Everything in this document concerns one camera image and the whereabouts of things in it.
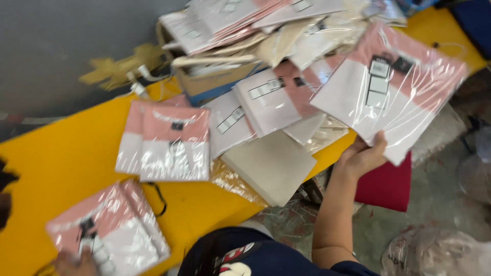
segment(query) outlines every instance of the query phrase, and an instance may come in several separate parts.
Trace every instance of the navy blue shirt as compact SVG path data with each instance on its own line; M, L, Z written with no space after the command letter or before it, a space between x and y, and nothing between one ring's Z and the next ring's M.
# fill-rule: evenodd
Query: navy blue shirt
M193 276L206 268L198 275L379 276L352 261L320 269L295 249L246 227L218 229L199 239L186 254L178 276Z

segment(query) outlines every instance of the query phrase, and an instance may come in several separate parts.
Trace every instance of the person's arm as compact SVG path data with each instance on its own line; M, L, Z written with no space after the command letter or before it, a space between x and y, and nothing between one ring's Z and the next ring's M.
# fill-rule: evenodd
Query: person's arm
M383 132L373 147L360 138L348 147L334 166L314 227L312 262L331 268L341 261L357 261L353 253L352 209L358 179L386 162Z

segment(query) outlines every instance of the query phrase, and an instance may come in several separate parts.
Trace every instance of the person's hand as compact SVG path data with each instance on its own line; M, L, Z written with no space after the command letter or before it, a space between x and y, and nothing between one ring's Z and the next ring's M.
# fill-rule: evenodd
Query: person's hand
M60 276L97 276L97 268L92 260L90 248L83 248L80 264L75 265L72 255L68 252L60 252L55 260L55 269Z
M373 147L369 147L360 136L357 136L354 143L341 154L334 166L333 174L342 174L358 180L364 174L387 162L383 157L385 147L387 141L382 130L375 135Z

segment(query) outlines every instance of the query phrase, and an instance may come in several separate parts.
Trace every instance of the red cloth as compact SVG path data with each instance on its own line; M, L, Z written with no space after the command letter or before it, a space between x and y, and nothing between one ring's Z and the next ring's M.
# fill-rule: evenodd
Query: red cloth
M363 175L355 201L405 212L411 190L411 152L399 167L390 162Z

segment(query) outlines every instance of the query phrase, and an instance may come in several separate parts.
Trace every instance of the gray wall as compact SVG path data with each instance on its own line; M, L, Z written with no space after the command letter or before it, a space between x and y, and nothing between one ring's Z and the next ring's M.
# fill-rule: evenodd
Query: gray wall
M61 116L128 92L126 87L108 94L78 78L93 70L90 58L118 60L132 55L135 46L156 44L157 18L186 2L5 1L0 8L0 113ZM0 119L4 135L6 124Z

